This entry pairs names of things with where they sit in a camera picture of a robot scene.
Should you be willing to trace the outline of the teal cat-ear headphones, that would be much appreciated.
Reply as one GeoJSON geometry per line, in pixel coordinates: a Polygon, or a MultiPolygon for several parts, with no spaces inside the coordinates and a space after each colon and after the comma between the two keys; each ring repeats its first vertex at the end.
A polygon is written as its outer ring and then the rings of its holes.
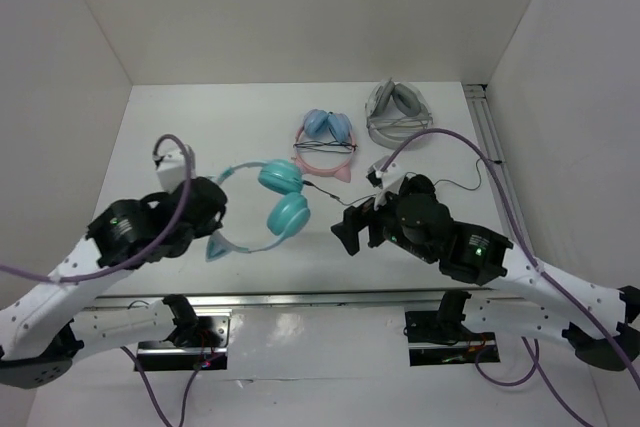
{"type": "Polygon", "coordinates": [[[311,217],[308,200],[302,194],[301,169],[290,161],[274,159],[245,162],[228,167],[211,180],[221,186],[238,170],[252,168],[260,169],[257,181],[261,186],[282,195],[270,212],[266,223],[267,229],[275,236],[275,240],[264,246],[250,248],[229,241],[219,229],[208,238],[205,256],[207,262],[219,260],[231,253],[254,254],[275,249],[285,240],[299,234],[311,217]]]}

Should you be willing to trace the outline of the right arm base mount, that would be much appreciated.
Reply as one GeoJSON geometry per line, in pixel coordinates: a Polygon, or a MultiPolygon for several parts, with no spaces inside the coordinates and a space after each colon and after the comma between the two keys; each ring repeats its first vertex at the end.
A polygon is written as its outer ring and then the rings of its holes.
{"type": "Polygon", "coordinates": [[[467,291],[447,291],[437,308],[405,312],[403,334],[411,367],[499,363],[493,332],[474,332],[462,325],[462,310],[472,299],[467,291]]]}

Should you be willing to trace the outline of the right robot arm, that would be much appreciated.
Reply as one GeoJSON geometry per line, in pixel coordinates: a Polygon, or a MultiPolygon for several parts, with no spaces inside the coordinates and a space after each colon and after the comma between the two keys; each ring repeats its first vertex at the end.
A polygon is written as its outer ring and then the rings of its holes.
{"type": "Polygon", "coordinates": [[[389,242],[457,282],[522,299],[511,305],[469,291],[446,292],[435,322],[448,339],[507,332],[566,345],[582,362],[608,371],[624,370],[639,356],[632,326],[638,289],[602,287],[530,259],[507,237],[454,220],[432,194],[389,195],[381,207],[368,200],[347,208],[331,228],[349,255],[359,252],[362,230],[371,248],[389,242]]]}

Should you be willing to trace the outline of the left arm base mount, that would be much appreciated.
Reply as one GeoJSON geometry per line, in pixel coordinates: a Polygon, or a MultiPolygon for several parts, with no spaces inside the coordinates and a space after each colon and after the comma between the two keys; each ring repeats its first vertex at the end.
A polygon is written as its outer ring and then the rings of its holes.
{"type": "Polygon", "coordinates": [[[227,368],[227,347],[231,318],[228,312],[198,313],[183,295],[161,299],[186,314],[191,324],[176,339],[151,340],[137,345],[136,359],[145,371],[215,371],[227,368]]]}

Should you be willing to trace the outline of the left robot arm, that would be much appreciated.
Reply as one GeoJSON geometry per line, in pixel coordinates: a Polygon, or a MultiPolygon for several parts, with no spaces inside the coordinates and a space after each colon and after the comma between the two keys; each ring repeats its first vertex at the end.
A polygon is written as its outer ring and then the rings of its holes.
{"type": "Polygon", "coordinates": [[[182,294],[138,308],[89,308],[143,265],[177,258],[192,241],[218,230],[226,204],[223,190],[204,177],[172,193],[112,203],[47,281],[2,309],[2,384],[35,389],[103,351],[148,341],[176,347],[195,341],[201,325],[182,294]]]}

